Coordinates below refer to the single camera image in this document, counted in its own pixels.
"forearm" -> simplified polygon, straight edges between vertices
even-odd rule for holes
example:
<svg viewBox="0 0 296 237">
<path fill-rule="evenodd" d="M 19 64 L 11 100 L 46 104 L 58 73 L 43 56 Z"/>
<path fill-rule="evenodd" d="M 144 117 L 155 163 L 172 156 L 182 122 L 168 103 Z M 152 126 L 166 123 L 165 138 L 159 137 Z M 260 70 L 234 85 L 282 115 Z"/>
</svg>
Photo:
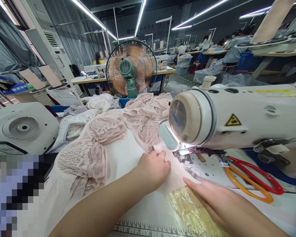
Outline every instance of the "forearm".
<svg viewBox="0 0 296 237">
<path fill-rule="evenodd" d="M 146 194 L 136 168 L 76 204 L 50 237 L 106 236 L 118 219 Z"/>
</svg>

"yellow warning sticker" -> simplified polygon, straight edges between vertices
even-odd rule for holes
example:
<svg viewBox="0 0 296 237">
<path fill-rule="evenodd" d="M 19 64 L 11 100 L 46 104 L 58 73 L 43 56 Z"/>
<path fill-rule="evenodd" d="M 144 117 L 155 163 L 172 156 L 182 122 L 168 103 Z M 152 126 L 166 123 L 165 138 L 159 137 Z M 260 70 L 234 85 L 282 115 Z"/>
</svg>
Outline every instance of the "yellow warning sticker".
<svg viewBox="0 0 296 237">
<path fill-rule="evenodd" d="M 296 97 L 295 89 L 255 91 L 267 97 Z"/>
<path fill-rule="evenodd" d="M 237 116 L 235 114 L 232 114 L 230 116 L 230 119 L 225 124 L 225 126 L 226 127 L 228 127 L 228 126 L 241 126 L 241 122 L 240 122 L 240 120 L 237 118 Z"/>
</svg>

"red scissors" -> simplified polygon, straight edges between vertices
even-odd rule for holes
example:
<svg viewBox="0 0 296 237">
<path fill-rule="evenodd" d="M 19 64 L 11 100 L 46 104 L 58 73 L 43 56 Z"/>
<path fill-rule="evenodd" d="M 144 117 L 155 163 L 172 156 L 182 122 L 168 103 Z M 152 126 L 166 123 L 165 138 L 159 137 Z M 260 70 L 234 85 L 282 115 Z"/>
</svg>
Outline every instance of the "red scissors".
<svg viewBox="0 0 296 237">
<path fill-rule="evenodd" d="M 250 178 L 252 178 L 256 183 L 258 183 L 260 186 L 265 188 L 267 191 L 270 191 L 270 192 L 277 194 L 277 195 L 282 195 L 284 193 L 283 187 L 271 175 L 269 175 L 265 171 L 261 170 L 259 167 L 255 166 L 253 164 L 250 164 L 248 162 L 238 160 L 238 159 L 231 157 L 231 156 L 228 156 L 228 158 L 233 162 L 233 164 L 235 164 L 239 169 L 241 169 L 243 172 L 245 172 Z M 248 169 L 246 169 L 243 165 L 246 165 L 246 166 L 254 169 L 255 171 L 259 172 L 260 174 L 262 174 L 273 185 L 274 188 L 271 188 L 270 186 L 263 183 L 254 174 L 252 174 Z"/>
</svg>

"fan guard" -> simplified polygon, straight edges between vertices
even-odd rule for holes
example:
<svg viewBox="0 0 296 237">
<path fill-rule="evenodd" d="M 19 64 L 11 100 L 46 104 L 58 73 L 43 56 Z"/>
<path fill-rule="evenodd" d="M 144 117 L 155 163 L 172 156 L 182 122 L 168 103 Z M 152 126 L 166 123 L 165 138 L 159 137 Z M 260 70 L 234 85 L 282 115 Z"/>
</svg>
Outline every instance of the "fan guard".
<svg viewBox="0 0 296 237">
<path fill-rule="evenodd" d="M 120 72 L 122 60 L 128 60 L 137 69 L 135 86 L 137 95 L 148 92 L 151 81 L 157 75 L 156 57 L 145 43 L 130 39 L 117 45 L 109 56 L 106 64 L 106 79 L 110 89 L 119 97 L 127 97 L 128 83 Z"/>
</svg>

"scissors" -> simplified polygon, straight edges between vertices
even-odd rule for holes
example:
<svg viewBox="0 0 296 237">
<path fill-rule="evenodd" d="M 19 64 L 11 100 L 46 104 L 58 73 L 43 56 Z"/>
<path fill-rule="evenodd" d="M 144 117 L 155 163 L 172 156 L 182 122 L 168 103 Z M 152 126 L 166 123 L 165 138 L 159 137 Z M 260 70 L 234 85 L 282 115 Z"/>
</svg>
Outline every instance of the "scissors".
<svg viewBox="0 0 296 237">
<path fill-rule="evenodd" d="M 247 195 L 254 197 L 260 201 L 266 202 L 266 203 L 272 203 L 274 201 L 272 195 L 268 192 L 275 193 L 277 195 L 282 195 L 284 193 L 283 187 L 268 173 L 264 172 L 261 170 L 259 167 L 250 164 L 248 162 L 238 160 L 234 157 L 228 156 L 228 159 L 225 159 L 225 165 L 223 165 L 223 168 L 228 175 L 228 177 L 231 179 L 231 181 L 239 188 L 241 189 L 244 193 Z M 239 170 L 237 170 L 235 167 L 231 166 L 228 164 L 228 161 L 231 161 L 234 165 L 236 165 L 238 168 L 240 168 L 244 173 L 246 173 L 249 177 L 241 173 Z M 261 180 L 259 180 L 254 174 L 252 174 L 249 170 L 247 170 L 243 165 L 246 165 L 255 171 L 259 172 L 262 174 L 273 186 L 274 188 L 269 187 L 265 183 L 263 183 Z M 241 178 L 249 182 L 252 186 L 256 187 L 257 189 L 260 190 L 261 193 L 265 196 L 265 198 L 259 197 L 252 192 L 248 191 L 246 188 L 244 188 L 238 180 L 235 179 L 235 177 L 232 174 L 232 171 L 239 175 Z"/>
</svg>

